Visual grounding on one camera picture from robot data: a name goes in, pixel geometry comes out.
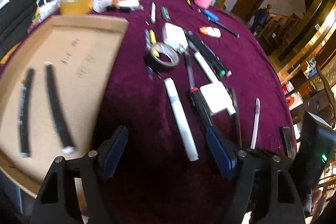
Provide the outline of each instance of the white box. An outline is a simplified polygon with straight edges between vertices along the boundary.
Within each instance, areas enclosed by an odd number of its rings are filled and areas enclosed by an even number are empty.
[[[163,25],[162,40],[164,44],[172,47],[179,53],[184,53],[188,48],[188,42],[183,29],[168,22]]]
[[[229,115],[236,113],[232,99],[222,82],[215,82],[200,87],[202,95],[207,102],[211,115],[227,109]]]

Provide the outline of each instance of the person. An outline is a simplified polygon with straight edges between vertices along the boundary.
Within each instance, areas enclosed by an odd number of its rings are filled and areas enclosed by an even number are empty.
[[[256,11],[254,13],[254,20],[253,20],[253,24],[250,28],[251,33],[253,33],[253,35],[256,35],[257,32],[257,28],[260,25],[265,25],[268,21],[268,14],[270,9],[272,9],[272,5],[271,4],[267,4],[266,8],[263,9],[259,9],[258,11]]]

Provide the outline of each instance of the screw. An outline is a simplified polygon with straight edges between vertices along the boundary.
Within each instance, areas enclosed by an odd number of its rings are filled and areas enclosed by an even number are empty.
[[[239,151],[238,151],[238,156],[239,156],[239,157],[245,158],[246,155],[247,155],[247,153],[246,153],[244,150],[239,150]]]
[[[275,162],[280,162],[280,157],[279,156],[276,156],[276,155],[274,155],[273,157],[272,157],[272,159],[275,161]]]
[[[88,156],[89,156],[90,158],[92,158],[92,157],[95,157],[97,154],[98,154],[98,153],[97,153],[96,150],[91,150],[91,151],[88,153]]]
[[[58,156],[56,159],[55,159],[55,162],[59,163],[63,160],[63,157],[62,156]]]

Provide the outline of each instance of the white marker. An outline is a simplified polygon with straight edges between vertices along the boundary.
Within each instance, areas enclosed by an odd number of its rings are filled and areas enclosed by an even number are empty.
[[[156,6],[155,6],[155,4],[154,4],[154,2],[152,2],[152,11],[151,11],[151,22],[153,23],[153,24],[155,24],[155,22],[156,22],[156,19],[155,19],[155,13],[156,13]]]
[[[255,101],[255,115],[254,115],[254,127],[253,127],[251,149],[255,148],[255,144],[257,142],[259,115],[260,115],[260,100],[259,98],[257,98]]]
[[[196,145],[193,136],[191,134],[187,118],[184,114],[184,110],[172,78],[167,78],[165,80],[165,85],[171,103],[171,107],[173,109],[177,127],[179,129],[182,138],[184,149],[187,153],[189,160],[196,161],[198,160],[198,152],[196,149]]]
[[[205,61],[204,57],[200,54],[200,52],[195,52],[194,57],[201,66],[206,76],[209,78],[210,82],[211,83],[218,82],[216,75],[213,73],[213,71],[209,67],[208,63]]]

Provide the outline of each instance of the yellow marker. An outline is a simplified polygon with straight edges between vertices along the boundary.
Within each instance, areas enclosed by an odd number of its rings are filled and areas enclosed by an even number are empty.
[[[190,0],[186,0],[186,1],[187,1],[187,3],[188,3],[189,7],[193,10],[194,8],[193,8],[193,6],[191,5]]]
[[[156,44],[155,32],[153,30],[149,30],[149,40],[152,45]],[[152,52],[156,57],[160,57],[158,51],[152,51]]]

